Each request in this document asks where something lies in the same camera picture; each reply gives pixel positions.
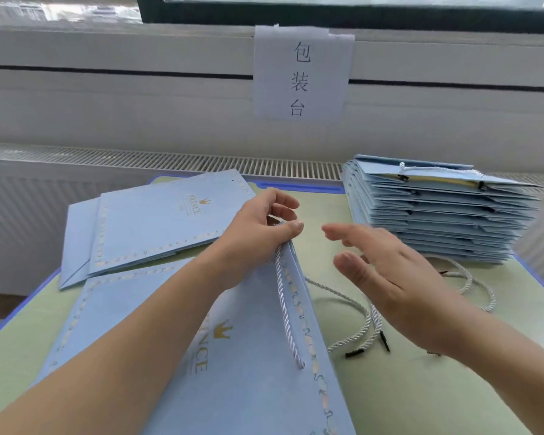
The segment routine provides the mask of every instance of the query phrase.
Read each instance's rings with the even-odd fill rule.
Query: stack of paper bags
[[[355,223],[384,227],[421,253],[501,263],[535,218],[534,184],[471,165],[357,155],[343,165]]]
[[[230,169],[69,206],[60,288],[215,241],[254,196]]]

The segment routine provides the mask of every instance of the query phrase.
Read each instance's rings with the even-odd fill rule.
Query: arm
[[[297,207],[276,189],[247,202],[218,241],[0,412],[0,434],[139,434],[219,294],[302,231]],[[289,222],[268,226],[269,214]]]
[[[448,289],[423,256],[386,230],[353,224],[323,230],[329,240],[363,252],[342,252],[334,264],[394,328],[421,348],[468,366],[534,435],[544,435],[541,346]]]

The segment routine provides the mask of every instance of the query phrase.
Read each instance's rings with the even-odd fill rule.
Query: gold crown logo
[[[229,331],[233,329],[234,327],[225,327],[224,325],[227,323],[227,320],[225,322],[220,323],[216,328],[213,329],[213,338],[214,339],[229,339],[230,336],[225,335],[224,333],[226,331]]]

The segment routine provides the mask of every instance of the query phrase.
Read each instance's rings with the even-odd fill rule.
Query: decorative border
[[[235,175],[235,178],[234,179],[231,179],[232,182],[236,181],[237,179],[241,179],[241,180],[238,180],[236,183],[240,186],[240,188],[242,188],[242,190],[244,190],[244,192],[246,192],[246,194],[250,197],[254,197],[254,191],[250,188],[250,186],[247,184],[247,182],[244,180],[244,178],[238,173]],[[139,256],[140,254],[139,253],[132,253],[131,255],[124,255],[124,256],[119,256],[117,257],[116,259],[109,259],[109,260],[106,260],[106,261],[103,261],[102,260],[102,255],[103,255],[103,247],[104,247],[104,242],[105,242],[105,226],[107,224],[107,207],[106,206],[103,206],[102,208],[102,211],[101,211],[101,216],[100,216],[100,223],[99,223],[99,232],[97,232],[97,238],[98,238],[98,241],[97,241],[97,260],[94,262],[94,265],[97,266],[97,267],[102,267],[102,266],[107,266],[109,264],[112,264],[112,263],[119,263],[121,261],[127,261],[127,260],[131,260],[137,256]],[[147,249],[147,250],[144,250],[141,254],[146,256],[146,255],[154,255],[158,252],[161,252],[161,251],[170,251],[170,250],[174,250],[174,249],[177,249],[180,245],[184,245],[188,242],[191,241],[192,244],[196,244],[197,242],[199,241],[202,241],[202,240],[210,240],[212,238],[215,238],[215,237],[219,237],[221,234],[223,233],[223,230],[216,230],[214,232],[210,232],[210,233],[206,233],[206,234],[200,234],[200,235],[197,235],[197,236],[194,236],[192,240],[182,240],[182,241],[178,241],[176,242],[175,244],[174,243],[168,243],[166,245],[163,245],[163,246],[159,246],[159,247],[155,247],[155,248],[151,248],[151,249]]]
[[[308,351],[310,354],[310,360],[312,362],[312,375],[314,376],[314,381],[317,383],[319,388],[319,395],[322,401],[322,409],[324,415],[326,416],[326,429],[323,430],[323,434],[330,435],[337,433],[336,426],[332,417],[334,416],[333,411],[330,409],[328,401],[328,385],[324,379],[324,376],[320,374],[319,359],[316,357],[316,350],[314,349],[314,341],[310,335],[310,328],[308,326],[308,321],[302,308],[302,303],[300,302],[299,294],[296,288],[296,285],[292,282],[292,277],[290,275],[290,270],[288,270],[288,264],[286,262],[282,263],[282,268],[286,276],[286,281],[292,292],[292,304],[298,310],[298,319],[300,319],[300,325],[302,327],[302,332],[305,335],[305,342],[308,345]]]
[[[73,321],[69,324],[68,328],[66,329],[66,332],[63,335],[63,338],[61,339],[60,343],[58,344],[57,349],[54,352],[54,359],[49,364],[46,375],[53,372],[56,369],[56,367],[58,366],[57,357],[58,357],[58,355],[60,353],[63,352],[64,347],[65,347],[66,343],[68,342],[68,339],[71,336],[71,333],[73,332],[73,329],[75,328],[75,326],[79,322],[80,314],[82,313],[83,309],[87,305],[87,300],[89,299],[89,296],[90,296],[91,292],[93,292],[93,290],[94,290],[94,288],[96,286],[103,285],[103,284],[109,284],[110,282],[121,281],[121,280],[124,280],[124,279],[133,279],[133,278],[137,278],[137,277],[141,277],[141,276],[147,276],[147,275],[150,275],[150,274],[153,274],[153,273],[163,273],[165,271],[176,270],[176,269],[178,269],[178,270],[181,269],[181,266],[168,266],[168,267],[161,267],[159,269],[152,269],[152,270],[145,270],[145,269],[135,270],[135,271],[130,271],[127,274],[123,274],[123,275],[114,274],[114,275],[109,275],[107,277],[103,277],[103,276],[98,277],[95,281],[92,281],[89,284],[89,286],[86,287],[86,292],[83,295],[83,299],[80,302],[79,307],[76,309],[75,314],[73,315]]]

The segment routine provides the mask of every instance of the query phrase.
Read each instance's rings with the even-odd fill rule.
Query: green table mat
[[[305,221],[304,232],[294,241],[305,275],[366,304],[364,295],[332,265],[333,256],[343,250],[340,242],[326,240],[320,229],[329,221],[351,221],[345,195],[290,194],[300,201],[297,212]],[[197,253],[193,249],[166,260]],[[525,268],[514,259],[501,266],[467,267],[493,287],[498,299],[494,314],[544,346],[544,288]],[[58,275],[0,330],[0,410],[36,378],[82,288],[58,292],[57,286]],[[316,287],[310,292],[327,345],[363,325],[363,315],[334,295]],[[472,292],[468,297],[473,302],[486,302],[481,289]],[[358,435],[529,434],[493,389],[469,369],[428,355],[387,323],[384,332],[391,353],[377,341],[356,358],[345,359],[343,351],[331,356]]]

